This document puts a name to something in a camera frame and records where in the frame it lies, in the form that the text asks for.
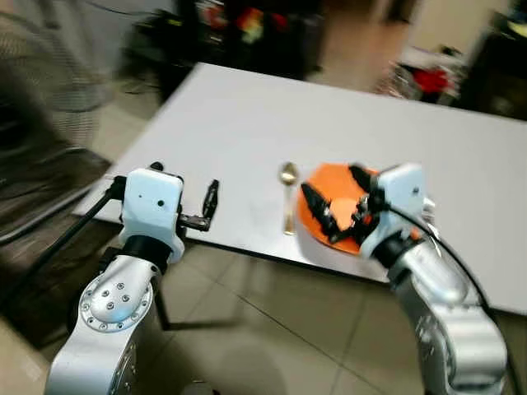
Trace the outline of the orange plate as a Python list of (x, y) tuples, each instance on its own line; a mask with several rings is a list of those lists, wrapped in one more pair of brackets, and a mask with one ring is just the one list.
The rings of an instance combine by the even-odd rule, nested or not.
[[(350, 163), (321, 163), (321, 165), (317, 166), (317, 168), (309, 174), (304, 182), (308, 182), (313, 188), (318, 189), (321, 192), (321, 195), (323, 195), (329, 202), (336, 198), (357, 199), (364, 194), (364, 192), (357, 187), (357, 184), (355, 184), (352, 179), (351, 174), (347, 169), (348, 165), (350, 165)], [(382, 171), (377, 169), (373, 170), (376, 170), (377, 174)], [(298, 232), (298, 237), (300, 237), (300, 246), (305, 248), (306, 245), (315, 244), (319, 245), (321, 248), (330, 249), (330, 251), (335, 253), (366, 258), (359, 253), (361, 245), (355, 244), (355, 242), (350, 240), (338, 242), (338, 244), (331, 244), (330, 237), (324, 236), (324, 234), (321, 233), (319, 222), (313, 218), (308, 207), (306, 207), (304, 194), (302, 194), (301, 191), (301, 184), (294, 196), (295, 204), (293, 210), (293, 223), (295, 230)], [(428, 201), (429, 199), (426, 193), (425, 207)], [(400, 239), (399, 237), (392, 236), (381, 242), (380, 247), (376, 250), (379, 256), (373, 259), (379, 260), (381, 259), (381, 256), (385, 255), (385, 253), (387, 253), (387, 255), (393, 254), (395, 256), (400, 256), (403, 251), (406, 251), (406, 249), (417, 247), (417, 245), (422, 244), (422, 242), (425, 241), (436, 240), (436, 233), (434, 233), (432, 227), (426, 225), (426, 222), (424, 221), (424, 211), (422, 211), (421, 218), (419, 218), (418, 221), (411, 221), (412, 225), (414, 225), (414, 229), (407, 239)]]

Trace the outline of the blue and yellow box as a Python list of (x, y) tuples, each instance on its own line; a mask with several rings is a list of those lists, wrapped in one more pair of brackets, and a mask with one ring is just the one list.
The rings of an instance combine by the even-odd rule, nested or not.
[(527, 18), (523, 12), (512, 12), (507, 15), (500, 27), (504, 34), (515, 40), (523, 40), (527, 37)]

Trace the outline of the red snack packet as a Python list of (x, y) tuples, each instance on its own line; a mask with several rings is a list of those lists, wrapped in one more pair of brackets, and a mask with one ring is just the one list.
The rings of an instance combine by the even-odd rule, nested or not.
[(196, 0), (197, 16), (201, 24), (210, 30), (222, 30), (227, 26), (225, 0)]

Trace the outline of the red garment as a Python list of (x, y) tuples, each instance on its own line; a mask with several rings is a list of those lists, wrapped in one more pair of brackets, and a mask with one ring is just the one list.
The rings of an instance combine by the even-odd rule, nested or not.
[(264, 13), (263, 31), (266, 30), (268, 26), (275, 27), (275, 29), (279, 29), (279, 30), (283, 30), (287, 28), (287, 17), (285, 15), (279, 14), (279, 12), (265, 12), (263, 10), (260, 10), (260, 11)]

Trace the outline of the white framed beige board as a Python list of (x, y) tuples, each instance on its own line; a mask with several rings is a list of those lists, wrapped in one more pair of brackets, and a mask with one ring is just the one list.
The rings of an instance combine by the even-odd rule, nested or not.
[(441, 46), (459, 50), (464, 63), (477, 57), (478, 46), (497, 14), (508, 14), (515, 0), (419, 0), (410, 16), (408, 36), (398, 60), (423, 60)]

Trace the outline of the patterned bag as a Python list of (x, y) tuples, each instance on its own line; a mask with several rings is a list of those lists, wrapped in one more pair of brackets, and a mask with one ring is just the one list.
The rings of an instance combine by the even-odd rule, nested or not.
[(415, 99), (415, 91), (417, 91), (417, 83), (413, 79), (412, 72), (400, 63), (389, 64), (388, 71), (377, 79), (373, 87), (373, 93), (409, 100)]

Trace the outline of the black table leg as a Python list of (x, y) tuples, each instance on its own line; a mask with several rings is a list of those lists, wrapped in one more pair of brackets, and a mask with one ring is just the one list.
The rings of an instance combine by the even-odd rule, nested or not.
[(163, 297), (162, 277), (154, 276), (152, 286), (155, 292), (154, 305), (159, 326), (161, 326), (162, 331), (168, 332), (172, 328), (172, 323), (170, 323), (168, 306), (166, 306), (165, 297)]

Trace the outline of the black storage rack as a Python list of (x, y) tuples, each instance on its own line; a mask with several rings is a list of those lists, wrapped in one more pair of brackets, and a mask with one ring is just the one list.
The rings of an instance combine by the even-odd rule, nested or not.
[[(175, 14), (189, 26), (196, 43), (197, 63), (297, 80), (305, 79), (317, 65), (317, 56), (310, 52), (319, 49), (324, 0), (225, 0), (227, 26), (222, 30), (210, 30), (200, 23), (196, 0), (170, 2)], [(285, 15), (287, 28), (268, 26), (252, 44), (242, 43), (235, 19), (248, 7)]]

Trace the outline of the crumpled red cloth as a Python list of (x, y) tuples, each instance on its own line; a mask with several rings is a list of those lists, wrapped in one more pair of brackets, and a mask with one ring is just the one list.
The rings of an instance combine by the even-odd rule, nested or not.
[(414, 69), (412, 78), (423, 94), (443, 93), (450, 86), (450, 76), (443, 68)]

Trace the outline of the yellow green item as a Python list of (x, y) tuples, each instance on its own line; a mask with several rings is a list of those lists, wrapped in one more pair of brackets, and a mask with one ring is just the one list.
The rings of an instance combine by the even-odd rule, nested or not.
[(236, 25), (240, 31), (240, 41), (245, 44), (252, 44), (263, 34), (264, 13), (256, 8), (249, 8), (249, 10), (242, 12), (238, 16)]

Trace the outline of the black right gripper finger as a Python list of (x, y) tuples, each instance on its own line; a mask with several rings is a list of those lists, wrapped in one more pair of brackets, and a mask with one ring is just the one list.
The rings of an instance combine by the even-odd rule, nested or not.
[(321, 195), (321, 192), (313, 188), (308, 182), (301, 184), (302, 195), (304, 195), (306, 207), (313, 218), (319, 222), (321, 233), (331, 237), (338, 233), (338, 223), (330, 210), (330, 202)]
[(357, 187), (364, 192), (364, 195), (369, 195), (374, 187), (376, 170), (369, 169), (361, 163), (350, 163), (347, 169)]

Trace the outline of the gold spoon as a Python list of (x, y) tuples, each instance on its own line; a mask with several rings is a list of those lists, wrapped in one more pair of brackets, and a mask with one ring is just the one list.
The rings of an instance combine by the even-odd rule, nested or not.
[(285, 207), (283, 207), (283, 233), (286, 235), (295, 234), (295, 226), (293, 223), (293, 193), (294, 188), (300, 180), (300, 173), (293, 162), (285, 162), (280, 169), (279, 179), (285, 185)]

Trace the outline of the round black side table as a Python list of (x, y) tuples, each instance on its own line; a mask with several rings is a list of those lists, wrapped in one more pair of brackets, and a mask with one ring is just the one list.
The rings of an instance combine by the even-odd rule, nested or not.
[(159, 12), (134, 23), (122, 53), (125, 74), (140, 77), (150, 72), (165, 100), (198, 63), (189, 26), (172, 12)]

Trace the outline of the black cabinet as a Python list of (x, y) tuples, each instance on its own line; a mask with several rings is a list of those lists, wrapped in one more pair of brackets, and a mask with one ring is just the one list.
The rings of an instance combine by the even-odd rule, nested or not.
[(508, 16), (494, 12), (453, 106), (525, 121), (526, 58), (526, 38), (512, 30)]

